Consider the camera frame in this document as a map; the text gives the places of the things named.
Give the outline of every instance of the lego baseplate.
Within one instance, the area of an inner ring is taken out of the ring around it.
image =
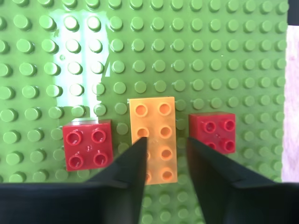
[[[174,96],[178,183],[146,187],[141,222],[202,223],[188,178],[188,114],[236,114],[230,158],[280,180],[287,1],[0,0],[0,179],[81,182],[62,126],[112,120],[131,144],[128,99]]]

